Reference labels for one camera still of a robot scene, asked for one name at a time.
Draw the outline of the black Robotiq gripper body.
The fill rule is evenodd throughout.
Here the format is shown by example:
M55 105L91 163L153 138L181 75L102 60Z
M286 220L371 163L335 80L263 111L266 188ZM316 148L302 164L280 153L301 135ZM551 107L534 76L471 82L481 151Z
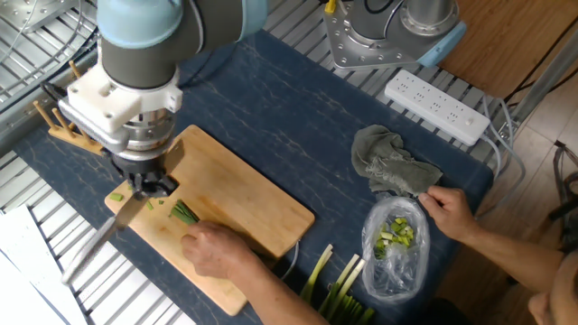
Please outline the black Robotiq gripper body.
M170 176L165 168L165 160L165 154L142 161L128 160L115 154L110 157L113 167L120 176L128 180L132 180L136 175L141 175L148 181L169 180Z

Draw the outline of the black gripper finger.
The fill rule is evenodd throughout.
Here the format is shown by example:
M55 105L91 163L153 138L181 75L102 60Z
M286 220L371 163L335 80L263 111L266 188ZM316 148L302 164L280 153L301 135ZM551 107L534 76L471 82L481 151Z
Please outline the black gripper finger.
M156 188L147 180L145 174L129 174L127 182L137 200L144 200L155 194Z
M179 187L179 182L171 175L159 172L154 175L153 186L154 193L152 196L155 198L163 198L169 197Z

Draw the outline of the person's left hand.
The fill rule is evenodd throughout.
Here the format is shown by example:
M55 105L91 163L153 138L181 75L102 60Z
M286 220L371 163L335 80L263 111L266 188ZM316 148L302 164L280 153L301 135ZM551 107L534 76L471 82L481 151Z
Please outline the person's left hand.
M261 259L233 230L201 221L188 227L181 239L184 257L200 276L235 282L254 271L267 270Z

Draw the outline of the person's right hand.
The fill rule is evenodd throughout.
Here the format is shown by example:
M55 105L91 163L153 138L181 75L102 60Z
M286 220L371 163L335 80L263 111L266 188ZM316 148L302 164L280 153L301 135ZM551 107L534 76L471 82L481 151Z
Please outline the person's right hand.
M466 245L476 240L481 227L475 221L462 190L431 186L418 199L447 237Z

